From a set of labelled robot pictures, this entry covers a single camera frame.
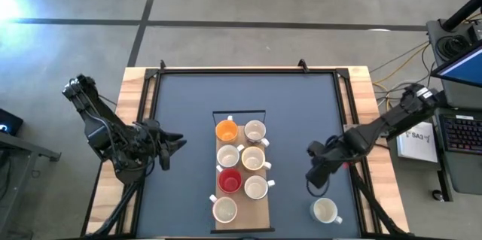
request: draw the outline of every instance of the mug handle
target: mug handle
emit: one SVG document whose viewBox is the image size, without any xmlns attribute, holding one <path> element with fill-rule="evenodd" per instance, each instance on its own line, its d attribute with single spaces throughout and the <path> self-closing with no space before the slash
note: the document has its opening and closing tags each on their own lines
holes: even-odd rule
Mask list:
<svg viewBox="0 0 482 240">
<path fill-rule="evenodd" d="M 343 222 L 343 218 L 341 218 L 341 217 L 336 217 L 336 218 L 334 218 L 334 222 L 335 222 L 336 224 L 341 224 L 341 223 Z"/>
<path fill-rule="evenodd" d="M 266 138 L 262 138 L 261 143 L 263 144 L 264 147 L 270 146 L 270 142 Z"/>
<path fill-rule="evenodd" d="M 215 203 L 218 200 L 218 198 L 216 198 L 216 196 L 214 195 L 209 196 L 209 199 L 211 200 L 212 203 Z"/>
<path fill-rule="evenodd" d="M 266 170 L 270 170 L 270 169 L 271 169 L 271 163 L 265 162 L 265 163 L 263 164 L 263 168 L 266 169 Z"/>
</svg>

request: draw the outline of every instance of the mug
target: mug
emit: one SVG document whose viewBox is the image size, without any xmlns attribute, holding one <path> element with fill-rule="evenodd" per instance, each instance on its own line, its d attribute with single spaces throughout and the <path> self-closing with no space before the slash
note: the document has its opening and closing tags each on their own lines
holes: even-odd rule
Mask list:
<svg viewBox="0 0 482 240">
<path fill-rule="evenodd" d="M 266 181 L 259 175 L 253 175 L 245 181 L 244 192 L 251 199 L 263 199 L 274 184 L 273 180 Z"/>
<path fill-rule="evenodd" d="M 321 223 L 341 224 L 343 219 L 338 217 L 337 205 L 331 199 L 321 198 L 317 199 L 310 206 L 311 217 Z"/>
<path fill-rule="evenodd" d="M 244 149 L 244 145 L 234 147 L 231 144 L 220 147 L 216 154 L 218 164 L 225 168 L 232 168 L 239 162 L 240 151 Z"/>
<path fill-rule="evenodd" d="M 235 193 L 243 185 L 243 177 L 236 169 L 223 169 L 216 166 L 219 171 L 218 186 L 224 193 Z"/>
<path fill-rule="evenodd" d="M 266 135 L 266 126 L 259 120 L 250 120 L 244 126 L 244 135 L 250 142 L 261 143 L 265 147 L 270 145 L 270 142 L 264 137 Z"/>
<path fill-rule="evenodd" d="M 227 116 L 216 125 L 216 136 L 223 142 L 235 141 L 238 136 L 238 125 L 233 121 L 233 116 Z"/>
<path fill-rule="evenodd" d="M 234 220 L 238 213 L 238 207 L 232 198 L 221 197 L 218 199 L 216 196 L 211 195 L 209 199 L 214 203 L 212 205 L 212 215 L 218 222 L 229 223 Z"/>
<path fill-rule="evenodd" d="M 243 166 L 250 171 L 257 171 L 261 168 L 271 169 L 271 163 L 266 162 L 264 152 L 258 147 L 247 147 L 241 154 Z"/>
</svg>

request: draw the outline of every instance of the red object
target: red object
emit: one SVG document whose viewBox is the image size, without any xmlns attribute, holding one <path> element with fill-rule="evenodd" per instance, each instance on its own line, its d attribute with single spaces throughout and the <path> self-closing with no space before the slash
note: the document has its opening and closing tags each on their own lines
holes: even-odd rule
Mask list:
<svg viewBox="0 0 482 240">
<path fill-rule="evenodd" d="M 236 169 L 224 169 L 218 176 L 218 186 L 224 193 L 235 193 L 243 184 L 243 178 Z"/>
</svg>

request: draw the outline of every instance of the black cable bundle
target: black cable bundle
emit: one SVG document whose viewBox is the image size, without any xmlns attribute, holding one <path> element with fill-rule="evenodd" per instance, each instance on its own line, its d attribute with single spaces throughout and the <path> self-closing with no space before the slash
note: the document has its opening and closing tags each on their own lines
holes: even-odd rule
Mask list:
<svg viewBox="0 0 482 240">
<path fill-rule="evenodd" d="M 462 35 L 445 36 L 439 38 L 435 44 L 437 54 L 444 60 L 450 60 L 469 48 L 470 44 Z"/>
</svg>

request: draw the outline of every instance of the sticker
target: sticker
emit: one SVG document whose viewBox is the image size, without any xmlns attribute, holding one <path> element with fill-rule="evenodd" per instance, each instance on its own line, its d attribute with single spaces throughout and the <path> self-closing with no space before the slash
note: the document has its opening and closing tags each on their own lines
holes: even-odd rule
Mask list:
<svg viewBox="0 0 482 240">
<path fill-rule="evenodd" d="M 428 91 L 429 91 L 429 89 L 424 87 L 423 89 L 420 89 L 419 91 L 416 92 L 416 97 L 421 96 L 423 93 L 426 93 Z"/>
<path fill-rule="evenodd" d="M 474 118 L 472 116 L 463 116 L 463 115 L 455 115 L 457 119 L 461 120 L 473 120 Z"/>
<path fill-rule="evenodd" d="M 432 96 L 431 92 L 427 92 L 423 95 L 423 98 L 427 99 L 428 97 Z"/>
</svg>

